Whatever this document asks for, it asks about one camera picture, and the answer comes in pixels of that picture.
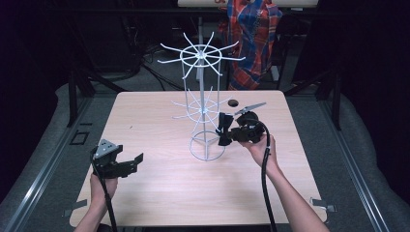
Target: human hand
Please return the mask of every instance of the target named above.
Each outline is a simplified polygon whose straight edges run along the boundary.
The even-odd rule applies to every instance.
[[[276,142],[275,139],[272,135],[270,135],[270,146],[271,146],[271,151],[270,155],[268,157],[268,163],[272,163],[275,166],[278,166],[277,162],[277,150],[276,150]],[[266,144],[267,144],[267,135],[264,133],[260,137],[260,141],[257,143],[250,143],[250,142],[239,142],[243,147],[246,147],[250,153],[252,154],[253,159],[255,162],[259,165],[262,166],[263,162],[263,157],[265,155],[265,150],[266,150]]]
[[[109,196],[112,198],[115,194],[118,185],[118,178],[105,179],[105,186]],[[105,205],[105,193],[103,191],[102,184],[99,178],[92,174],[90,177],[91,186],[91,204],[104,204]]]

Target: dark background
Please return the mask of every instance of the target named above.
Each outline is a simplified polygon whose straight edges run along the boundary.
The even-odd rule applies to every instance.
[[[159,7],[152,1],[134,3],[139,4],[133,5],[139,8]],[[52,117],[57,104],[55,90],[67,83],[71,71],[85,67],[129,72],[137,69],[133,66],[135,54],[144,52],[146,47],[132,44],[119,17],[104,19],[103,23],[97,17],[69,17],[69,22],[80,25],[72,28],[67,26],[66,18],[45,12],[43,1],[3,1],[1,4],[0,199],[3,200]],[[81,5],[81,1],[70,4]],[[101,4],[118,6],[108,0]],[[161,7],[175,7],[175,1],[163,1]],[[407,168],[410,20],[407,11],[398,3],[364,0],[321,0],[318,11],[355,16],[334,14],[331,19],[312,21],[294,79],[308,79],[341,61],[342,93],[363,118],[374,142],[378,166],[391,188],[410,203],[407,187],[410,183]],[[139,39],[172,38],[169,19],[178,21],[178,18],[163,18],[140,17],[136,24],[139,27],[135,27],[141,29]],[[106,43],[118,49],[99,51],[99,44]],[[103,59],[112,56],[124,59]]]

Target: black cable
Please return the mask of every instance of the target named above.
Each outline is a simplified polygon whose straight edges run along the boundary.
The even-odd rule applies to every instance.
[[[271,222],[271,232],[277,232],[277,227],[275,223],[274,213],[272,212],[271,201],[269,200],[268,188],[266,186],[266,164],[268,162],[268,157],[271,153],[271,135],[269,134],[268,128],[259,120],[255,119],[248,119],[249,121],[253,121],[262,125],[263,129],[266,132],[266,149],[265,154],[263,156],[262,161],[262,170],[261,170],[261,179],[262,179],[262,191],[263,196],[265,198],[265,205],[268,211],[269,221]]]
[[[94,164],[94,153],[91,153],[90,155],[90,161],[91,161],[91,165],[93,165],[93,169],[97,175],[97,177],[100,180],[100,183],[102,184],[102,189],[104,192],[104,196],[105,196],[105,205],[106,208],[108,210],[108,214],[109,214],[109,219],[111,220],[111,228],[113,232],[117,232],[117,222],[115,221],[115,216],[114,216],[114,211],[112,209],[112,204],[111,204],[111,197],[109,196],[109,193],[106,189],[106,185],[105,185],[105,179],[103,179],[100,176],[99,171],[97,170],[96,165]]]

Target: metal rail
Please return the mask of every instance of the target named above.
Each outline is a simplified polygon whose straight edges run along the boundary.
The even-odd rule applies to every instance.
[[[76,128],[79,126],[79,122],[86,110],[91,104],[92,99],[85,98],[78,109],[78,118],[73,123],[73,126],[66,128],[60,141],[57,144],[57,147],[53,155],[49,160],[44,164],[43,168],[40,170],[39,175],[36,180],[33,182],[32,186],[27,191],[24,199],[21,201],[19,207],[15,211],[12,219],[9,221],[9,224],[6,227],[6,232],[8,231],[23,231],[25,224],[27,223],[28,218],[35,209],[37,203],[39,202],[42,194],[47,187],[47,184],[52,178],[54,171],[56,170],[58,164],[60,163],[63,157],[63,151],[67,144],[69,144],[70,139],[74,136]]]

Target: wooden table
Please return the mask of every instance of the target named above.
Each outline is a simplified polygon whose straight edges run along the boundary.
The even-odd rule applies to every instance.
[[[178,0],[179,7],[226,7],[228,0]],[[274,0],[283,8],[315,8],[318,0]]]
[[[266,102],[253,110],[277,141],[278,163],[295,189],[306,201],[321,199],[282,92],[223,91],[220,99],[239,102],[233,108],[226,102],[221,112],[233,113],[245,106]],[[269,223],[262,194],[260,167],[248,150],[237,142],[223,155],[204,161],[189,149],[194,122],[184,115],[186,109],[171,101],[185,103],[184,92],[134,92],[118,95],[102,138],[124,151],[118,161],[133,160],[144,153],[137,173],[120,179],[112,204],[118,225],[122,226],[196,226],[246,225]],[[238,127],[234,122],[232,128]],[[78,201],[90,202],[89,174]],[[287,223],[278,195],[268,180],[272,208],[277,223]],[[313,207],[322,220],[326,212]],[[87,207],[73,211],[76,226]],[[106,215],[103,223],[110,224]]]

